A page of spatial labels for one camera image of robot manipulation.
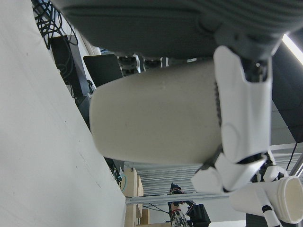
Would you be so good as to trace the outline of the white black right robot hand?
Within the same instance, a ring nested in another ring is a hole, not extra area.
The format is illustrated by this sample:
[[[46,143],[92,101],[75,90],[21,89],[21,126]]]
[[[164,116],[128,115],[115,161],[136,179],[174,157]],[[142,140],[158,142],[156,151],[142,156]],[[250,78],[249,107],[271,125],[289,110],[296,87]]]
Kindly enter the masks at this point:
[[[250,181],[252,183],[274,182],[288,176],[288,173],[285,169],[276,165],[274,156],[271,151],[268,151],[267,153],[265,153],[265,155],[267,157],[267,160],[251,178]],[[281,227],[281,222],[278,220],[274,208],[268,200],[266,193],[261,190],[258,194],[261,198],[261,202],[264,202],[262,206],[262,212],[266,220],[267,226]]]

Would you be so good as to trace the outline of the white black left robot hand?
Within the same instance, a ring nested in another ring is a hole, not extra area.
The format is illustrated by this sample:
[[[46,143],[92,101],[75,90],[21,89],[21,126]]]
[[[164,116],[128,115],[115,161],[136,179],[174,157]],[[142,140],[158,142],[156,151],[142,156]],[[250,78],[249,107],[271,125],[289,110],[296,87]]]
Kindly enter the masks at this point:
[[[112,159],[201,163],[198,192],[246,185],[270,147],[272,56],[303,27],[300,0],[56,0],[93,45],[183,64],[99,86],[96,148]]]

